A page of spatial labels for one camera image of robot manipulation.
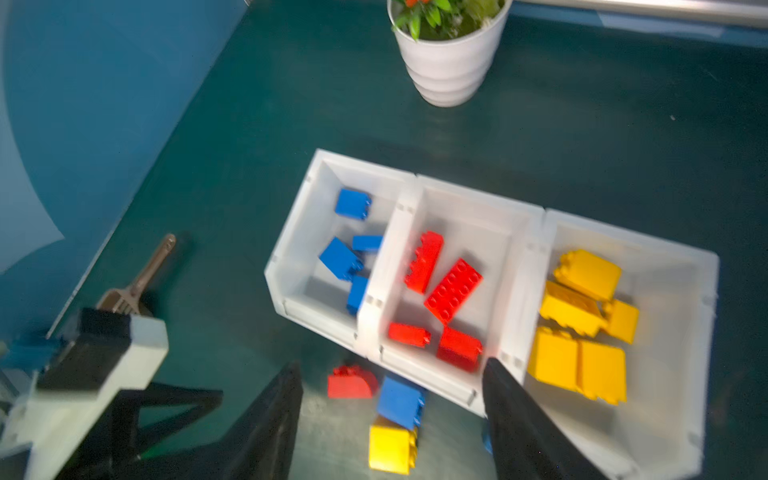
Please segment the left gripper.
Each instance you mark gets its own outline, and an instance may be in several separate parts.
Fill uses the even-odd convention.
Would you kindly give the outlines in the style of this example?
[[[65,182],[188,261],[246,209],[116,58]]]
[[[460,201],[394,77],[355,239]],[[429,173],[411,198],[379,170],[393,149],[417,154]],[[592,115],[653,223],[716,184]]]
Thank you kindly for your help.
[[[121,390],[58,474],[60,479],[126,479],[151,448],[216,410],[221,390],[152,382]]]

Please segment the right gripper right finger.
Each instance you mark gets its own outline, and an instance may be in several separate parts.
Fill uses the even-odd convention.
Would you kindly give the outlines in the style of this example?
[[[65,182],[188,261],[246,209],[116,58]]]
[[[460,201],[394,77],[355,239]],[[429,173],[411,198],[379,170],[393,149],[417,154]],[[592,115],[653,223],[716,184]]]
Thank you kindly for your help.
[[[499,479],[603,479],[496,358],[486,362],[482,392]]]

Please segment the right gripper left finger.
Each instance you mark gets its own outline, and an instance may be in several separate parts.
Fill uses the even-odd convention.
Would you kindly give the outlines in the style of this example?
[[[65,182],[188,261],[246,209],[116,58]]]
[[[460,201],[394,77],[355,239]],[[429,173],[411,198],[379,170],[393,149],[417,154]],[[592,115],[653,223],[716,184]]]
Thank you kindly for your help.
[[[218,441],[143,463],[145,479],[286,479],[303,398],[301,370],[289,363]]]

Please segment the yellow lego brick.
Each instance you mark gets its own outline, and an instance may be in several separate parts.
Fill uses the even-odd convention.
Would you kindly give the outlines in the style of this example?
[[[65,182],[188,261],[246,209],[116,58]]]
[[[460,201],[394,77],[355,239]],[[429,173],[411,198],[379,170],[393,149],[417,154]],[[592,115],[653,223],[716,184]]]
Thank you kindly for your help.
[[[538,327],[527,372],[537,381],[578,392],[578,342],[563,330]]]

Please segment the red lego bottom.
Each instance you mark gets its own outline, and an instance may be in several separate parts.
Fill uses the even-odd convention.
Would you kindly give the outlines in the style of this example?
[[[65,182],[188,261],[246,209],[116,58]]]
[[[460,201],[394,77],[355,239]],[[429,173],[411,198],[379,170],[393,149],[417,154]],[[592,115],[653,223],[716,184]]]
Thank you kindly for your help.
[[[437,358],[472,373],[478,368],[483,353],[483,344],[477,338],[459,330],[445,327],[440,337]]]

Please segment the small red lego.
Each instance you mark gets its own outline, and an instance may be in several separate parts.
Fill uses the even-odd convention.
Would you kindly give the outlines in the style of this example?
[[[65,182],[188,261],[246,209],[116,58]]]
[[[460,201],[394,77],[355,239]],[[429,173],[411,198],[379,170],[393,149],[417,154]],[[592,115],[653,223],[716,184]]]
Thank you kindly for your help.
[[[418,348],[431,343],[431,332],[425,328],[402,323],[391,323],[388,328],[390,340]]]

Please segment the small yellow lego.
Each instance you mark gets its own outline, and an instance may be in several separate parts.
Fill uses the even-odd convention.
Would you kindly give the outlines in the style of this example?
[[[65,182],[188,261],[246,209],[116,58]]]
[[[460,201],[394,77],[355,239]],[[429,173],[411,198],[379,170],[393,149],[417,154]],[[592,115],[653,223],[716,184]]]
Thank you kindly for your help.
[[[602,305],[602,312],[605,320],[603,330],[616,339],[633,344],[639,309],[614,298]]]

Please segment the blue lego brick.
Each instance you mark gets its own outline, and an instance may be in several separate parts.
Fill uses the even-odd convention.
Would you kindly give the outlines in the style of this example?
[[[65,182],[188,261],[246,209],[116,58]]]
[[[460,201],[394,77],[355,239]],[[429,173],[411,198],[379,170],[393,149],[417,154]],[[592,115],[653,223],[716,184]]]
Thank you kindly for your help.
[[[363,261],[338,237],[319,255],[322,264],[339,280],[352,281],[364,267]]]

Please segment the long red lego brick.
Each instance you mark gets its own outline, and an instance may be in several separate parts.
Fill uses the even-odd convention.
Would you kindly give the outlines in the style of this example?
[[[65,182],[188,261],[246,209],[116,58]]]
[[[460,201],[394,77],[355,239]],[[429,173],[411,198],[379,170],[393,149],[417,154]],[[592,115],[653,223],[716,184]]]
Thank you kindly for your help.
[[[447,325],[482,280],[483,276],[474,267],[459,258],[427,296],[424,306],[443,325]]]

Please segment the small dark blue lego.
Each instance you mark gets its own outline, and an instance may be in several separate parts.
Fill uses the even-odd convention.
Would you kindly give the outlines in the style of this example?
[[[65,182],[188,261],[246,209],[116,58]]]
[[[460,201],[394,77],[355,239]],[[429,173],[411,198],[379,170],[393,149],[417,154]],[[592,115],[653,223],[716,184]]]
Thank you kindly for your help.
[[[382,235],[356,235],[352,240],[352,249],[359,252],[378,252],[383,242]]]

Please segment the white right bin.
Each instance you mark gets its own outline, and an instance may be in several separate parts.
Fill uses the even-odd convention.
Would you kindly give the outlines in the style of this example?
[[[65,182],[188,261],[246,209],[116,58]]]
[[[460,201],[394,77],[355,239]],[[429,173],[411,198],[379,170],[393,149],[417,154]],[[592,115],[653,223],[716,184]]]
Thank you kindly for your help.
[[[639,311],[635,340],[625,347],[627,400],[617,406],[527,372],[546,280],[561,255],[577,249],[617,264],[618,297]],[[704,458],[718,275],[712,252],[549,210],[514,286],[511,343],[499,360],[607,477],[694,476]]]

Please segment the brown litter scoop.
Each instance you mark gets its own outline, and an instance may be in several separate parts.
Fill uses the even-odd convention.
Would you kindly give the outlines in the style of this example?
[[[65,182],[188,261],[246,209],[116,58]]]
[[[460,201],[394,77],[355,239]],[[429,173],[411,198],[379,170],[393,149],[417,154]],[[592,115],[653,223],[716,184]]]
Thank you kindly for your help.
[[[109,289],[97,303],[96,309],[118,314],[151,316],[151,311],[142,303],[141,297],[176,244],[176,236],[167,234],[136,278],[125,288]]]

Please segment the white left bin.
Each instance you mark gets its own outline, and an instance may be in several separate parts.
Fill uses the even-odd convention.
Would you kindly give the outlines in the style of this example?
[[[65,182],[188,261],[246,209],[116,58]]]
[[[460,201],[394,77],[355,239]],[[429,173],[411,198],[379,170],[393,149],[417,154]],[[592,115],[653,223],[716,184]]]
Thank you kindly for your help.
[[[398,270],[397,254],[407,238],[404,223],[415,207],[415,187],[412,172],[316,150],[265,268],[275,311],[367,356],[377,343],[378,322]],[[367,219],[336,213],[344,188],[370,196]],[[382,245],[378,252],[360,257],[368,285],[358,313],[352,315],[346,308],[351,283],[334,275],[320,255],[333,239],[351,245],[357,235],[379,236]]]

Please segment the potted plant white pot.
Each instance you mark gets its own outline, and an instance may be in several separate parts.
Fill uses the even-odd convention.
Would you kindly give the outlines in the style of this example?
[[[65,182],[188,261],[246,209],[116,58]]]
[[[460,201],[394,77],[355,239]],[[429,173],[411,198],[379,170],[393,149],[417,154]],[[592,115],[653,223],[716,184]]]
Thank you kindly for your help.
[[[436,107],[467,102],[487,75],[510,1],[389,1],[387,13],[406,70]]]

